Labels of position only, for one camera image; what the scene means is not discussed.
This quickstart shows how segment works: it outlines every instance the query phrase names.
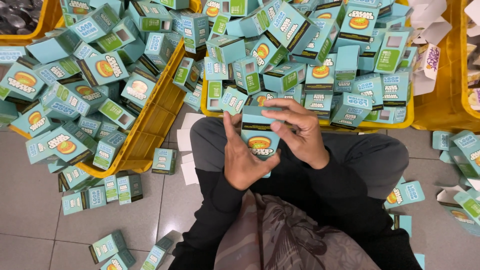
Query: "patterned cloth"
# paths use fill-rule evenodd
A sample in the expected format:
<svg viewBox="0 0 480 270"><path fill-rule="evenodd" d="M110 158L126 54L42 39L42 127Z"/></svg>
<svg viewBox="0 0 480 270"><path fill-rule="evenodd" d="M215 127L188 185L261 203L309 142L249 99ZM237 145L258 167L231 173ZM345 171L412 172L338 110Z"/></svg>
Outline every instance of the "patterned cloth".
<svg viewBox="0 0 480 270"><path fill-rule="evenodd" d="M318 227L278 197L247 191L237 220L220 242L214 270L320 269L380 270L344 232Z"/></svg>

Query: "person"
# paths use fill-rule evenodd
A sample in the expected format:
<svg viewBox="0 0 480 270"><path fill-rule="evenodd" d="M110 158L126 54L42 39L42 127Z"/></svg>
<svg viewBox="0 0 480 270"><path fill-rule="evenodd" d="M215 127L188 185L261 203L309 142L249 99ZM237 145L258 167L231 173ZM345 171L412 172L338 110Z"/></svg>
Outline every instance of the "person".
<svg viewBox="0 0 480 270"><path fill-rule="evenodd" d="M403 229L382 208L408 166L383 134L322 133L292 99L264 102L278 150L255 157L240 138L241 114L206 117L190 133L204 197L177 243L170 270L421 270ZM271 171L269 178L262 178Z"/></svg>

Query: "floor tile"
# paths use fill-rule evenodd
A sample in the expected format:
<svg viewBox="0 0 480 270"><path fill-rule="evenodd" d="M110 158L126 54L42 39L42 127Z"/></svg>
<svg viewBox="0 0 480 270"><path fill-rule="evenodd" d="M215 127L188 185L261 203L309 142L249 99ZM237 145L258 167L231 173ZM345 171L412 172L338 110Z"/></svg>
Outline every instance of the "floor tile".
<svg viewBox="0 0 480 270"><path fill-rule="evenodd" d="M131 204L118 201L78 213L60 214L57 240L91 244L116 229L127 247L150 251L156 242L164 175L142 173L144 198Z"/></svg>
<svg viewBox="0 0 480 270"><path fill-rule="evenodd" d="M184 104L182 108L180 108L180 111L177 114L177 117L175 118L172 127L170 128L170 138L168 140L169 142L177 142L177 130L181 128L181 125L183 124L183 119L185 118L185 114L188 112L198 113L187 104Z"/></svg>
<svg viewBox="0 0 480 270"><path fill-rule="evenodd" d="M53 240L0 234L0 270L48 270Z"/></svg>
<svg viewBox="0 0 480 270"><path fill-rule="evenodd" d="M478 260L472 258L478 257L480 238L468 234L436 200L442 189L435 184L457 184L457 168L440 160L410 159L404 177L420 182L425 200L391 211L412 216L410 242L415 253L425 254L425 268L478 269Z"/></svg>
<svg viewBox="0 0 480 270"><path fill-rule="evenodd" d="M411 158L437 160L440 150L432 148L432 132L416 130L413 127L404 129L389 129L387 134L400 140L408 148Z"/></svg>
<svg viewBox="0 0 480 270"><path fill-rule="evenodd" d="M130 252L137 262L129 270L139 270L148 252L138 250L130 250ZM50 270L98 270L106 262L107 260L104 260L95 264L86 244L55 241Z"/></svg>
<svg viewBox="0 0 480 270"><path fill-rule="evenodd" d="M0 133L0 233L54 239L61 205L57 175L46 165L30 165L26 141Z"/></svg>
<svg viewBox="0 0 480 270"><path fill-rule="evenodd" d="M177 148L176 143L169 143L169 148ZM158 239L171 230L183 233L195 222L193 213L200 208L203 201L198 184L185 185L181 171L181 156L190 152L180 152L174 175L165 175L162 209L158 224Z"/></svg>

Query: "yellow plastic crate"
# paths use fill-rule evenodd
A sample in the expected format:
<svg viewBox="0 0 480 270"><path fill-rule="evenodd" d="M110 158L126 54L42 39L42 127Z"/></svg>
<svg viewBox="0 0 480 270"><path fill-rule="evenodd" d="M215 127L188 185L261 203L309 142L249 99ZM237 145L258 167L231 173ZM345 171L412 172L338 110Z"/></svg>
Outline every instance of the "yellow plastic crate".
<svg viewBox="0 0 480 270"><path fill-rule="evenodd" d="M408 5L408 2L406 0L397 0L396 2L404 5ZM208 81L205 80L205 73L204 73L204 84L202 88L202 100L201 100L200 108L202 109L202 112L206 116L223 117L222 112L213 112L213 111L207 110L207 95L208 95ZM372 132L377 132L379 129L384 129L384 128L385 129L406 128L412 124L413 118L414 118L413 99L410 98L410 102L408 103L408 106L407 106L407 114L405 116L405 120L403 123L384 124L384 123L363 121L355 130L349 130L345 128L330 126L328 120L319 120L318 122L320 126L322 126L323 130L372 133Z"/></svg>
<svg viewBox="0 0 480 270"><path fill-rule="evenodd" d="M60 1L44 0L35 31L28 35L0 35L0 46L28 45L32 43L32 39L41 38L45 35L45 32L53 30L61 17Z"/></svg>
<svg viewBox="0 0 480 270"><path fill-rule="evenodd" d="M480 131L480 112L468 103L467 82L467 0L447 0L442 14L452 30L438 44L441 49L435 90L414 97L413 127L422 130Z"/></svg>
<svg viewBox="0 0 480 270"><path fill-rule="evenodd" d="M201 12L200 0L190 0L190 9ZM62 22L63 17L60 19L59 26L63 26ZM95 177L105 178L122 170L145 172L152 166L155 148L160 147L165 140L183 104L185 92L173 84L173 77L181 59L186 54L182 39L111 167L105 171L92 165L91 162L80 162L76 164L78 168ZM14 126L10 128L26 138L31 138L29 134Z"/></svg>

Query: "hand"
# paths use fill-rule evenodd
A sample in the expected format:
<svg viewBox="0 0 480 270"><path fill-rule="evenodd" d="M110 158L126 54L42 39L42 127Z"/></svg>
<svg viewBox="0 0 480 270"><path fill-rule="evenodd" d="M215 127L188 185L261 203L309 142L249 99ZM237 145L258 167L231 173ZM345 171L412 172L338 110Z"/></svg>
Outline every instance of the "hand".
<svg viewBox="0 0 480 270"><path fill-rule="evenodd" d="M314 169L322 169L328 164L330 155L325 149L315 113L289 98L265 100L264 106L282 108L282 111L263 110L262 115L289 122L297 131L294 134L281 122L275 121L270 124L272 131L285 141L297 158L308 163Z"/></svg>
<svg viewBox="0 0 480 270"><path fill-rule="evenodd" d="M224 175L232 187L245 190L280 163L280 150L265 161L254 156L235 131L233 120L240 121L236 116L231 117L227 111L223 113L227 134Z"/></svg>

